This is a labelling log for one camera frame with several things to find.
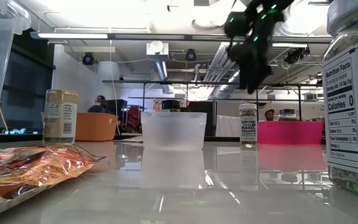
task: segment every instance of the spice jar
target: spice jar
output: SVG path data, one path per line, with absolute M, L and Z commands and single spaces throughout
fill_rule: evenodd
M 296 118 L 294 109 L 282 109 L 280 110 L 280 116 L 278 117 L 279 121 L 298 121 Z
M 161 112 L 180 112 L 180 101 L 163 100 L 161 102 Z
M 241 134 L 241 146 L 253 147 L 257 143 L 257 105 L 244 103 L 239 107 Z
M 47 90 L 44 108 L 44 143 L 74 143 L 78 94 Z
M 329 176 L 358 193 L 358 0 L 333 1 L 327 30 L 334 37 L 322 69 Z

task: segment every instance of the person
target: person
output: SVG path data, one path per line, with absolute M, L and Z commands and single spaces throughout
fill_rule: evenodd
M 101 103 L 106 100 L 106 98 L 102 95 L 99 95 L 95 102 L 95 105 L 93 105 L 91 108 L 88 109 L 89 113 L 105 113 L 106 110 L 101 106 Z
M 266 121 L 273 121 L 273 119 L 274 119 L 274 110 L 270 109 L 270 110 L 266 111 L 265 112 L 265 118 L 266 118 Z

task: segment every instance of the ceiling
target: ceiling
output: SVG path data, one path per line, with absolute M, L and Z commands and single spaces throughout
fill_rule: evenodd
M 136 34 L 222 34 L 221 29 L 194 29 L 191 22 L 196 19 L 196 22 L 202 26 L 222 24 L 233 2 L 232 0 L 93 0 L 92 3 L 85 0 L 16 1 L 30 12 L 32 28 L 39 32 Z M 242 2 L 237 1 L 233 11 L 243 11 L 246 7 Z M 286 12 L 287 23 L 277 26 L 276 35 L 327 36 L 326 13 L 324 13 L 326 6 L 316 6 L 312 10 L 308 2 L 309 0 L 296 0 L 291 11 Z M 167 11 L 167 6 L 170 6 L 170 12 Z M 294 32 L 294 24 L 298 24 L 301 33 Z M 112 60 L 120 63 L 121 76 L 150 79 L 157 69 L 154 62 L 146 60 L 147 42 L 150 41 L 68 40 L 64 45 L 65 51 L 76 60 L 80 60 L 88 49 L 96 49 L 94 56 L 99 61 Z M 168 78 L 172 80 L 191 80 L 190 69 L 197 63 L 210 65 L 221 44 L 200 41 L 168 41 L 167 43 L 170 49 L 170 60 L 167 61 Z M 326 44 L 310 44 L 313 57 L 304 58 L 301 63 L 292 65 L 288 70 L 282 67 L 282 62 L 291 49 L 273 48 L 268 60 L 275 65 L 274 75 L 268 77 L 265 83 L 307 81 L 310 76 L 321 71 L 318 63 L 326 48 Z M 197 63 L 185 63 L 185 52 L 188 49 L 196 50 Z M 228 80 L 230 75 L 230 73 L 226 74 L 221 81 Z

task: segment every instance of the table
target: table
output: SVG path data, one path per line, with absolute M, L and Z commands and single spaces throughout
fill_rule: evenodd
M 106 158 L 0 213 L 0 223 L 358 224 L 358 196 L 332 186 L 324 147 L 78 144 Z

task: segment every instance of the pink container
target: pink container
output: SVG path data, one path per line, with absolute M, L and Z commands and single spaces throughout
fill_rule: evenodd
M 258 122 L 259 144 L 309 145 L 320 144 L 322 121 L 261 121 Z

